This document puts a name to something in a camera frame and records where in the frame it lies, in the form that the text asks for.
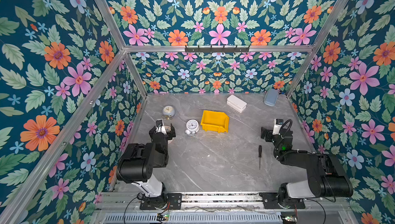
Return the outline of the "black handled screwdriver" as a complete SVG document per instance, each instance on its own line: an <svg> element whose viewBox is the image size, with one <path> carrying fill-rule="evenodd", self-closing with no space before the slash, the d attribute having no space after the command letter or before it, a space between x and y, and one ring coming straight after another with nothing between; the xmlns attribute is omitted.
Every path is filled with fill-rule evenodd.
<svg viewBox="0 0 395 224"><path fill-rule="evenodd" d="M262 145L259 145L258 147L258 158L259 158L259 170L261 170Z"/></svg>

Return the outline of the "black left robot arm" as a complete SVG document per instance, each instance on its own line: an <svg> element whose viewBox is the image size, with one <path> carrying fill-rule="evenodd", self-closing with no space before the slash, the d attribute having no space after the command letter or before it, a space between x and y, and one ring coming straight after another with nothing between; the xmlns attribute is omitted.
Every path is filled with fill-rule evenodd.
<svg viewBox="0 0 395 224"><path fill-rule="evenodd" d="M153 169L167 166L168 143L177 135L172 124L166 126L158 120L150 129L149 136L151 141L146 144L132 143L126 147L118 162L116 178L140 190L141 209L145 204L156 209L167 208L166 187L154 176Z"/></svg>

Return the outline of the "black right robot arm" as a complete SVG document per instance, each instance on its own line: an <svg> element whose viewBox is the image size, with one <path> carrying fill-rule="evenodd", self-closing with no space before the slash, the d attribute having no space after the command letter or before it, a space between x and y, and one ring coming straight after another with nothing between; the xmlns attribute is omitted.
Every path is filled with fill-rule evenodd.
<svg viewBox="0 0 395 224"><path fill-rule="evenodd" d="M333 155L292 149L293 132L281 128L277 134L261 128L261 138L274 145L273 156L282 165L303 168L307 178L282 183L277 194L261 193L265 207L304 208L304 199L351 197L353 186L339 160Z"/></svg>

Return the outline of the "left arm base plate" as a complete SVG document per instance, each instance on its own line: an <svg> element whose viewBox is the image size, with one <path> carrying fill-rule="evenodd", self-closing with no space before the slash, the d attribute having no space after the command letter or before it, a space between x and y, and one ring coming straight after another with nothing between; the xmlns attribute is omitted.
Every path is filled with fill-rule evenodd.
<svg viewBox="0 0 395 224"><path fill-rule="evenodd" d="M166 193L158 197L144 197L140 210L180 210L183 195L181 193Z"/></svg>

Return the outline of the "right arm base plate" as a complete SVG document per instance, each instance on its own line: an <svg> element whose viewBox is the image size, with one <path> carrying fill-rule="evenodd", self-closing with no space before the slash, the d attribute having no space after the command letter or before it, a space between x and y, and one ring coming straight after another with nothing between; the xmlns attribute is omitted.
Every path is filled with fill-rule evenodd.
<svg viewBox="0 0 395 224"><path fill-rule="evenodd" d="M265 209L305 209L303 199L289 198L279 193L259 193Z"/></svg>

